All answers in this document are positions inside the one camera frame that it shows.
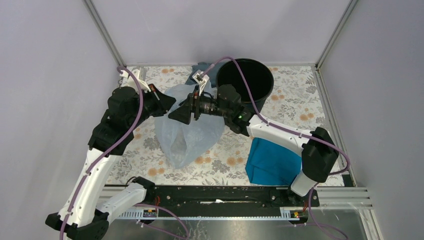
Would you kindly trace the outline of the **light blue plastic trash bag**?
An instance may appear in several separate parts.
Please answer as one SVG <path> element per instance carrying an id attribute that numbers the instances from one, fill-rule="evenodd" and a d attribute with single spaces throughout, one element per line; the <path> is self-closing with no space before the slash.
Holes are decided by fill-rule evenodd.
<path id="1" fill-rule="evenodd" d="M 225 123 L 220 116 L 201 115 L 190 124 L 168 118 L 156 117 L 155 134 L 167 161 L 175 169 L 192 163 L 197 157 L 213 147 L 221 138 Z"/>

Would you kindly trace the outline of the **black plastic trash bin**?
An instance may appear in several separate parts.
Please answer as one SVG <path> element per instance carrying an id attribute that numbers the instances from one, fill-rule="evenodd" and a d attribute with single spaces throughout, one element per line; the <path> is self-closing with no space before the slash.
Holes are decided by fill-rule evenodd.
<path id="1" fill-rule="evenodd" d="M 271 95 L 274 88 L 274 77 L 271 70 L 263 63 L 249 58 L 237 58 L 241 73 L 247 85 L 242 79 L 241 73 L 233 61 L 224 63 L 216 74 L 215 82 L 218 87 L 222 85 L 232 85 L 241 96 L 241 102 L 248 108 L 254 109 L 254 105 L 260 112 Z"/>

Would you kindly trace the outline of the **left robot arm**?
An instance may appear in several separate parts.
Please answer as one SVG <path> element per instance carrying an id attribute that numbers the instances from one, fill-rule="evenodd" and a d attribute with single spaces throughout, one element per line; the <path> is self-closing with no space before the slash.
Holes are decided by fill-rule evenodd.
<path id="1" fill-rule="evenodd" d="M 150 117 L 164 116 L 176 102 L 153 84 L 147 91 L 116 88 L 107 101 L 100 123 L 93 129 L 83 169 L 63 208 L 46 218 L 46 225 L 62 240 L 100 240 L 109 225 L 130 207 L 148 206 L 157 200 L 155 184 L 134 178 L 116 196 L 98 204 L 100 194 L 117 160 L 134 139 L 134 129 Z"/>

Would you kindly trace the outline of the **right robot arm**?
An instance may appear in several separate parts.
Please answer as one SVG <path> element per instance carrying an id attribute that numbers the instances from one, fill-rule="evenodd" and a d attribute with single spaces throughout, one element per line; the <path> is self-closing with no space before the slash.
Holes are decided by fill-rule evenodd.
<path id="1" fill-rule="evenodd" d="M 269 141 L 288 149 L 301 158 L 300 173 L 287 191 L 287 201 L 293 206 L 301 205 L 310 189 L 324 183 L 339 158 L 332 138 L 327 130 L 298 130 L 263 117 L 241 102 L 241 96 L 230 85 L 217 89 L 215 98 L 195 88 L 168 118 L 190 124 L 202 114 L 219 116 L 234 133 Z"/>

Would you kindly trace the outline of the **bright blue folded cloth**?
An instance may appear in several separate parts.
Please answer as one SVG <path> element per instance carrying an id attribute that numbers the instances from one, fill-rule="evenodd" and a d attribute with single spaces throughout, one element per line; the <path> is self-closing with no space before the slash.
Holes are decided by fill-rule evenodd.
<path id="1" fill-rule="evenodd" d="M 301 157 L 262 138 L 254 138 L 245 166 L 251 184 L 289 186 L 301 171 Z"/>

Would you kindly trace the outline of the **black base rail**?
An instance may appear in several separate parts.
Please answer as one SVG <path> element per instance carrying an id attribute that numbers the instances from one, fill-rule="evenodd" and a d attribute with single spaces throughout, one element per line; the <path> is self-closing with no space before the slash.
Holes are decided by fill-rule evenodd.
<path id="1" fill-rule="evenodd" d="M 319 207 L 317 192 L 298 196 L 278 186 L 177 186 L 157 185 L 138 206 L 167 209 L 183 218 L 271 218 L 282 210 Z"/>

